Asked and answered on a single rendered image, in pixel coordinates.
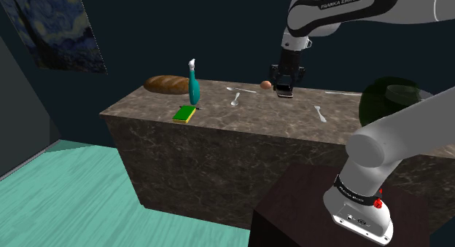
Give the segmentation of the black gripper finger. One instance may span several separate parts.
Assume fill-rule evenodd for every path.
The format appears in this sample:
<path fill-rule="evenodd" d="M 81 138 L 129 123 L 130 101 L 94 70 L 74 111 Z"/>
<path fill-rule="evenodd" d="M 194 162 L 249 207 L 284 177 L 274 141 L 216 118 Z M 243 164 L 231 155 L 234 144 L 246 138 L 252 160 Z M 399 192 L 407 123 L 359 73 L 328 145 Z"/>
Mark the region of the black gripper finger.
<path fill-rule="evenodd" d="M 276 91 L 276 86 L 281 79 L 281 75 L 279 73 L 279 66 L 278 65 L 270 65 L 269 67 L 269 81 L 272 85 L 273 91 Z"/>
<path fill-rule="evenodd" d="M 292 73 L 292 87 L 295 87 L 297 83 L 302 81 L 305 72 L 306 69 L 301 66 L 298 69 L 295 69 L 295 71 Z"/>

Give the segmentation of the black phone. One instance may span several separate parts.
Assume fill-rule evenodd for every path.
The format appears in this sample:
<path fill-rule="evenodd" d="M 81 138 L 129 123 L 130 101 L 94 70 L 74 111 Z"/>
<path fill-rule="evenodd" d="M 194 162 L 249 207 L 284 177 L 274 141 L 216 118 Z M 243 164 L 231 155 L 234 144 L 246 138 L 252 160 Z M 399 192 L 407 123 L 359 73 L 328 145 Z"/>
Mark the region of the black phone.
<path fill-rule="evenodd" d="M 275 86 L 275 91 L 280 98 L 292 98 L 294 96 L 290 85 L 277 84 Z"/>

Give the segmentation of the dark green round vase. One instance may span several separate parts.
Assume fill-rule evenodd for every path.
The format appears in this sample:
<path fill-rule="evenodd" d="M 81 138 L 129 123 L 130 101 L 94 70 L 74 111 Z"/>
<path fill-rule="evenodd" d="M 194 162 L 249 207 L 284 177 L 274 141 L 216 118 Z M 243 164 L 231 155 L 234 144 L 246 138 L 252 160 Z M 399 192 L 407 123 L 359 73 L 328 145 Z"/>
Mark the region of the dark green round vase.
<path fill-rule="evenodd" d="M 359 102 L 359 122 L 366 126 L 432 97 L 415 82 L 399 77 L 381 77 L 368 85 Z"/>

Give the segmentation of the teal bottle with white top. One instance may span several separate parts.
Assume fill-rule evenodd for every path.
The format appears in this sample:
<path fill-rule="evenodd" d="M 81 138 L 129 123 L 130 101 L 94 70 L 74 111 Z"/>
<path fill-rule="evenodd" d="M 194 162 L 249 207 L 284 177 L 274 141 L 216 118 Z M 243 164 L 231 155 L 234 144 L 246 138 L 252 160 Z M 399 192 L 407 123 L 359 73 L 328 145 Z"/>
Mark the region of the teal bottle with white top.
<path fill-rule="evenodd" d="M 195 78 L 195 59 L 190 60 L 188 66 L 190 70 L 188 82 L 190 103 L 195 106 L 200 99 L 200 85 Z"/>

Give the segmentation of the green and yellow sponge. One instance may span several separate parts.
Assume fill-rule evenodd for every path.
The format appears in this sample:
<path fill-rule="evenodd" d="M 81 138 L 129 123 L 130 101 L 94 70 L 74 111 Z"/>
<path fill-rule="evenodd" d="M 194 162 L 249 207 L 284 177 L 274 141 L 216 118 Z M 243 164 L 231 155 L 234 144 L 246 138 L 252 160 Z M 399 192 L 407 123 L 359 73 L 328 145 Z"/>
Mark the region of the green and yellow sponge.
<path fill-rule="evenodd" d="M 188 123 L 196 111 L 195 106 L 181 106 L 177 113 L 172 117 L 174 122 Z"/>

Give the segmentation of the brown bread loaf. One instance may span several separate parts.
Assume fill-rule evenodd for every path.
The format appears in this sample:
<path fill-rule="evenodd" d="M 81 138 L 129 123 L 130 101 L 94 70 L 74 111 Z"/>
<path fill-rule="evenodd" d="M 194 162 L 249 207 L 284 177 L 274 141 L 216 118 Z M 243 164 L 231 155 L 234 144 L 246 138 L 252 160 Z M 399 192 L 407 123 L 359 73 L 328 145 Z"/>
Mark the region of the brown bread loaf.
<path fill-rule="evenodd" d="M 184 95 L 189 93 L 189 79 L 174 75 L 160 75 L 147 79 L 144 88 L 151 93 Z"/>

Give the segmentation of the dark robot stand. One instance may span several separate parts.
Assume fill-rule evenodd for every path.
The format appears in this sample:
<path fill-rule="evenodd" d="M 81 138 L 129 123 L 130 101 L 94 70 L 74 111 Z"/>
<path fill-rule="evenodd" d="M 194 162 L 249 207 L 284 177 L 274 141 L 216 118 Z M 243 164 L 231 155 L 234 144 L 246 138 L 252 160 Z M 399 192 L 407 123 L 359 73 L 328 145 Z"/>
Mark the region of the dark robot stand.
<path fill-rule="evenodd" d="M 427 201 L 383 185 L 394 234 L 380 246 L 338 226 L 323 203 L 338 168 L 291 164 L 254 209 L 248 247 L 430 247 Z"/>

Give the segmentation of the blue starry wall picture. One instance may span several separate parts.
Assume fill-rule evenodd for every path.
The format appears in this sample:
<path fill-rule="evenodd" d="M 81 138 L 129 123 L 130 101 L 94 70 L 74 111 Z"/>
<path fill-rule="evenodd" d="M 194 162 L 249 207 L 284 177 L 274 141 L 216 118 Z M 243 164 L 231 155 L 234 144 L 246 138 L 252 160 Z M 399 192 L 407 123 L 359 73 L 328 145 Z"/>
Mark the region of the blue starry wall picture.
<path fill-rule="evenodd" d="M 36 66 L 106 74 L 82 0 L 0 0 Z"/>

